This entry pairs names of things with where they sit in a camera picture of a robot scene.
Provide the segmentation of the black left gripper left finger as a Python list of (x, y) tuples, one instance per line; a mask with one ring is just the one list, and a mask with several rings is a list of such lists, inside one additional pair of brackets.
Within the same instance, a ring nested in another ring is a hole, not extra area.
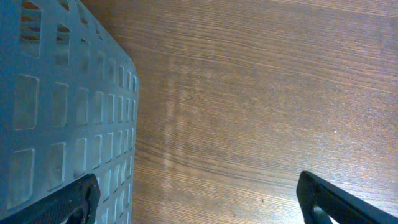
[(1, 220), (8, 224), (94, 224), (100, 202), (94, 174), (87, 174), (38, 202)]

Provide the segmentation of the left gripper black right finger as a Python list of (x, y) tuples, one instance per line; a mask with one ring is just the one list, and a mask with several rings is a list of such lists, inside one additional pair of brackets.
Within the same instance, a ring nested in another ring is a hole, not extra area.
[(397, 223), (397, 217), (309, 171), (300, 173), (296, 193), (305, 223)]

